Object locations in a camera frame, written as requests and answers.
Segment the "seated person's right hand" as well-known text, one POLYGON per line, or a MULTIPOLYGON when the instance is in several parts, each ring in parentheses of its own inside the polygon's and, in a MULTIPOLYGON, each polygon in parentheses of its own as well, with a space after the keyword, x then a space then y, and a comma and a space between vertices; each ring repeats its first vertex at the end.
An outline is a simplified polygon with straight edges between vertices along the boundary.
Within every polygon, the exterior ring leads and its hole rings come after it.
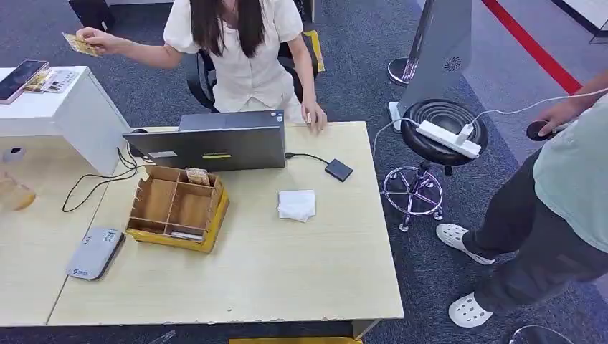
POLYGON ((122 42, 120 37, 93 27, 78 29, 76 37, 94 47, 100 54, 116 54, 122 42))

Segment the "seated person's left hand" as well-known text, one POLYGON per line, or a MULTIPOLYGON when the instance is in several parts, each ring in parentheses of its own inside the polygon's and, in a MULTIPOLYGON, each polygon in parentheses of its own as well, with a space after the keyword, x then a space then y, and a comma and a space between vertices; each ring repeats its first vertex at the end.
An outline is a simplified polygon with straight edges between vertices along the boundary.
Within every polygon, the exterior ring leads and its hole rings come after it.
POLYGON ((328 119, 323 108, 315 97, 303 97, 301 103, 302 118, 309 129, 319 134, 327 125, 328 119))

